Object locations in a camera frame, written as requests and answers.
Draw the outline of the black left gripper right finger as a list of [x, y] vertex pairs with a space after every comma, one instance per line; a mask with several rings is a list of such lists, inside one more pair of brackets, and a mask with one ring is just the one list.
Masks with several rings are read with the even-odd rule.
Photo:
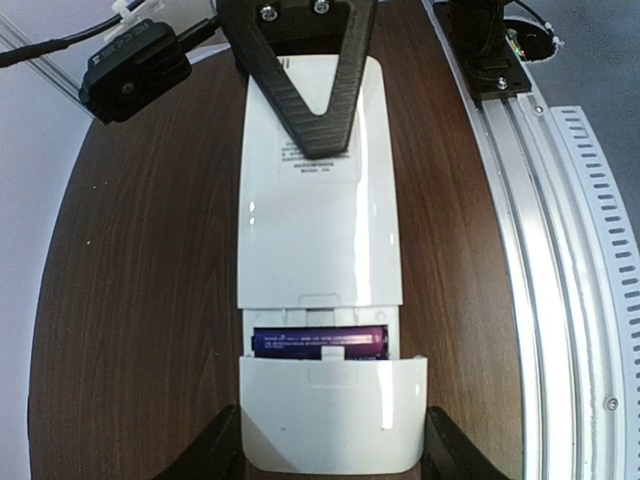
[[427, 408], [423, 479], [499, 479], [500, 472], [440, 407]]

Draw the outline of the purple battery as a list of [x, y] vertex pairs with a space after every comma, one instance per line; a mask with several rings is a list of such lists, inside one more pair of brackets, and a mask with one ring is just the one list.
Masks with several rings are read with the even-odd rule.
[[388, 329], [385, 326], [354, 327], [260, 327], [251, 337], [258, 358], [320, 360], [323, 347], [343, 347], [346, 360], [388, 360]]

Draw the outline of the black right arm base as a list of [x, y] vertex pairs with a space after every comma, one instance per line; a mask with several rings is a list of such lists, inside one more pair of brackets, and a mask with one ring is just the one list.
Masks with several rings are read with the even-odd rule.
[[504, 1], [438, 1], [436, 18], [447, 35], [473, 100], [497, 100], [531, 91], [507, 40]]

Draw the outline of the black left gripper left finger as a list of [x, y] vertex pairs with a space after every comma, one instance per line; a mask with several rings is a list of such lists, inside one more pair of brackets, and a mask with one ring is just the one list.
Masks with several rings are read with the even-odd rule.
[[155, 479], [244, 479], [241, 410], [227, 405]]

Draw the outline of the white remote control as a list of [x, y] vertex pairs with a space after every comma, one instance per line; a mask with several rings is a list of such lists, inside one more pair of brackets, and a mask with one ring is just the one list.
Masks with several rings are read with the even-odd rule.
[[247, 90], [238, 202], [237, 305], [258, 327], [383, 325], [400, 356], [403, 302], [383, 72], [366, 61], [349, 146], [304, 156], [255, 81]]

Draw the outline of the white battery cover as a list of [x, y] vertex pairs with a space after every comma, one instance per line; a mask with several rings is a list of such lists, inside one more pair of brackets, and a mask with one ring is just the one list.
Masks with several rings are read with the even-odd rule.
[[242, 445], [278, 473], [381, 475], [423, 454], [428, 361], [239, 360]]

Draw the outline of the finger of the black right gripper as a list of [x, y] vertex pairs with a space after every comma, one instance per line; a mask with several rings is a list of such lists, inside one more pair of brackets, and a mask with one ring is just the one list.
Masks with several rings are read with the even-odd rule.
[[310, 160], [348, 149], [374, 1], [221, 1], [237, 59]]

